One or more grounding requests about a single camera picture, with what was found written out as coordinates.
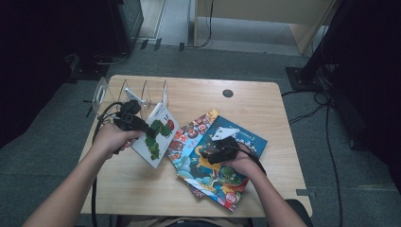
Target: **controller cable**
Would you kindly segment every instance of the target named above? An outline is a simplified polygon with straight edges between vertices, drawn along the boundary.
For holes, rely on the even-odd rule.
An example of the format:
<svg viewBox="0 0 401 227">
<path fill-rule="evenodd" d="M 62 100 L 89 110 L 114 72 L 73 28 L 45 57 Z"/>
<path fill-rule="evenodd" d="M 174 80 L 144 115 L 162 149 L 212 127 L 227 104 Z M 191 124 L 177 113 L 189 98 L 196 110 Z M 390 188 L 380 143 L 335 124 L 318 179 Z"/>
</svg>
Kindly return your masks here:
<svg viewBox="0 0 401 227">
<path fill-rule="evenodd" d="M 95 141 L 95 138 L 97 136 L 97 133 L 101 127 L 101 125 L 104 123 L 105 119 L 110 116 L 110 114 L 106 115 L 107 111 L 109 111 L 113 106 L 119 105 L 122 106 L 122 102 L 114 102 L 110 104 L 104 112 L 97 118 L 97 124 L 94 132 L 94 137 L 92 138 L 92 144 Z M 91 200 L 91 215 L 92 215 L 92 224 L 97 227 L 97 219 L 96 219 L 96 186 L 97 186 L 97 177 L 95 178 L 94 182 L 92 183 L 92 200 Z"/>
<path fill-rule="evenodd" d="M 223 146 L 223 148 L 232 148 L 232 149 L 236 149 L 236 150 L 238 150 L 238 151 L 241 151 L 242 153 L 247 154 L 248 157 L 250 157 L 250 159 L 251 159 L 252 161 L 254 161 L 254 162 L 257 164 L 257 166 L 260 167 L 260 169 L 262 170 L 262 172 L 263 172 L 265 175 L 267 175 L 265 168 L 262 166 L 262 164 L 259 162 L 259 160 L 258 160 L 254 155 L 252 155 L 251 153 L 247 152 L 247 151 L 244 150 L 244 149 L 237 148 L 237 147 L 232 147 L 232 146 Z"/>
</svg>

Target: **colorful book cover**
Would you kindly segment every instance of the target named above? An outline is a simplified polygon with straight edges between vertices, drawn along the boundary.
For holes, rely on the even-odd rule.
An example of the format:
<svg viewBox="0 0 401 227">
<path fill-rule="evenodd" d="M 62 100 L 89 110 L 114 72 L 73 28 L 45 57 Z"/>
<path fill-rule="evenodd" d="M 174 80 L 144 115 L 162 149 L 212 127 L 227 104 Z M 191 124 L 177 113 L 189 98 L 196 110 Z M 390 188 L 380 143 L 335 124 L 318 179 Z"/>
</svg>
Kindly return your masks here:
<svg viewBox="0 0 401 227">
<path fill-rule="evenodd" d="M 232 135 L 234 139 L 237 143 L 245 145 L 258 158 L 268 144 L 268 141 L 260 136 L 218 116 L 194 147 L 189 158 L 185 162 L 181 162 L 177 173 L 188 184 L 227 209 L 234 211 L 248 183 L 248 178 L 228 166 L 211 165 L 207 159 L 201 156 L 201 152 L 207 152 L 208 149 L 214 148 L 217 141 L 212 141 L 212 137 L 220 127 L 238 129 L 239 132 Z"/>
<path fill-rule="evenodd" d="M 143 133 L 131 147 L 156 168 L 162 161 L 179 125 L 163 103 L 156 105 L 146 122 L 156 131 L 155 138 Z"/>
<path fill-rule="evenodd" d="M 218 117 L 218 112 L 212 110 L 177 130 L 167 149 L 168 158 L 177 170 L 182 166 L 188 165 L 190 162 L 189 155 L 213 124 L 216 117 Z M 204 196 L 199 189 L 190 184 L 188 186 L 198 199 Z"/>
</svg>

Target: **person's hand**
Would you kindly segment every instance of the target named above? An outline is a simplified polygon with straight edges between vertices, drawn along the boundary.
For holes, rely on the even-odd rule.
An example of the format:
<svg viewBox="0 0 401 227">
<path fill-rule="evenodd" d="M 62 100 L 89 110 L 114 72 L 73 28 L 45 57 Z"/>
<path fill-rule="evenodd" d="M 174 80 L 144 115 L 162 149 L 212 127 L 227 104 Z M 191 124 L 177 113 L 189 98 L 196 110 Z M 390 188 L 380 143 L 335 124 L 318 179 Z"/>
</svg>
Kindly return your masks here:
<svg viewBox="0 0 401 227">
<path fill-rule="evenodd" d="M 116 150 L 124 150 L 131 144 L 131 140 L 141 136 L 141 131 L 122 131 L 115 124 L 106 124 L 98 131 L 92 148 L 100 150 L 107 159 L 112 158 Z"/>
<path fill-rule="evenodd" d="M 239 144 L 239 148 L 251 153 L 251 151 L 243 144 Z M 238 173 L 249 177 L 254 171 L 260 171 L 259 166 L 246 153 L 238 152 L 233 160 L 221 163 L 223 166 L 229 166 Z"/>
</svg>

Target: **book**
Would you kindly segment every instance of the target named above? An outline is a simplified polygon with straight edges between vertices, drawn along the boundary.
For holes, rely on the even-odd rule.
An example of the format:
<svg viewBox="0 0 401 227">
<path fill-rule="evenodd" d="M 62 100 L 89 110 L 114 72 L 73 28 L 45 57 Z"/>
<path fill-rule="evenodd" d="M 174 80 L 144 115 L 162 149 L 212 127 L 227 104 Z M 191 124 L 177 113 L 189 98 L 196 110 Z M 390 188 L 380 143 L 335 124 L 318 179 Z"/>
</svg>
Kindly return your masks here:
<svg viewBox="0 0 401 227">
<path fill-rule="evenodd" d="M 162 161 L 179 125 L 163 103 L 156 105 L 146 122 L 156 131 L 156 136 L 153 138 L 143 133 L 131 147 L 156 168 Z"/>
<path fill-rule="evenodd" d="M 177 174 L 210 199 L 234 211 L 248 183 L 248 178 L 228 166 L 211 165 L 201 155 L 202 152 L 215 147 L 218 141 L 213 141 L 212 137 L 220 128 L 238 129 L 239 131 L 232 136 L 237 143 L 245 145 L 257 158 L 260 158 L 268 144 L 266 139 L 219 115 L 189 154 L 188 161 L 182 162 Z"/>
<path fill-rule="evenodd" d="M 188 165 L 189 155 L 217 117 L 218 111 L 211 110 L 177 130 L 167 148 L 167 156 L 177 170 Z M 199 189 L 190 184 L 188 186 L 196 198 L 204 196 Z"/>
</svg>

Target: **gray carpet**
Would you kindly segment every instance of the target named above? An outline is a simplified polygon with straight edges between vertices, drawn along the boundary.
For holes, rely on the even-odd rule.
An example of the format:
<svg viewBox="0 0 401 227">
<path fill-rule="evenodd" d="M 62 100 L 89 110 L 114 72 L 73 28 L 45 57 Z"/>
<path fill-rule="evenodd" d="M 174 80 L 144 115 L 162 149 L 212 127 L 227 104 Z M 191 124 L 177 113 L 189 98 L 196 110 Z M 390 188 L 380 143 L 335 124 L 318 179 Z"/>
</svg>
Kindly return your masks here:
<svg viewBox="0 0 401 227">
<path fill-rule="evenodd" d="M 285 67 L 303 67 L 308 58 L 162 46 L 135 49 L 112 75 L 272 81 L 290 91 Z M 78 162 L 95 114 L 85 117 L 96 81 L 63 84 L 26 133 L 0 150 L 0 226 L 20 226 Z M 312 112 L 312 93 L 284 97 L 288 119 Z M 315 226 L 339 226 L 336 180 L 325 139 L 326 109 L 291 125 L 313 208 Z M 401 196 L 387 167 L 369 151 L 349 149 L 347 133 L 334 108 L 328 131 L 339 173 L 343 226 L 400 226 Z M 108 226 L 107 216 L 98 216 Z M 255 226 L 266 225 L 264 218 Z M 91 226 L 88 215 L 78 225 Z"/>
</svg>

